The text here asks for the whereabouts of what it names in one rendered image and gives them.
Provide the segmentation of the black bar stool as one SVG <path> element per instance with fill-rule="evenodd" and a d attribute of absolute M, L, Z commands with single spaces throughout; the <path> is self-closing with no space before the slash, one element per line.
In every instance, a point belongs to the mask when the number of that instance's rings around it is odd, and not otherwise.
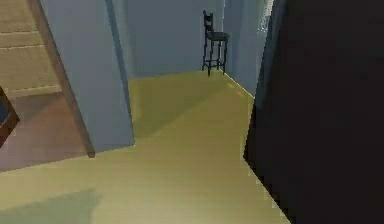
<path fill-rule="evenodd" d="M 228 42 L 230 35 L 225 32 L 214 30 L 214 14 L 203 11 L 204 26 L 204 45 L 201 70 L 207 69 L 211 75 L 213 67 L 222 68 L 222 73 L 226 73 Z"/>

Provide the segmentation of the large black cabinet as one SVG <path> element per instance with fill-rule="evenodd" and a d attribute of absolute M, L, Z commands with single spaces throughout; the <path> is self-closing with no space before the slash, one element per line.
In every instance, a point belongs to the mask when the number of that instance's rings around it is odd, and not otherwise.
<path fill-rule="evenodd" d="M 384 0 L 275 0 L 245 159 L 291 224 L 384 224 Z"/>

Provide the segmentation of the dark brown wooden furniture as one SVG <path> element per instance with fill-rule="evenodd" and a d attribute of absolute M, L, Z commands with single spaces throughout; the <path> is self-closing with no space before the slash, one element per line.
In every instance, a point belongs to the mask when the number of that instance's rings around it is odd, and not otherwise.
<path fill-rule="evenodd" d="M 12 103 L 0 86 L 0 148 L 20 121 Z"/>

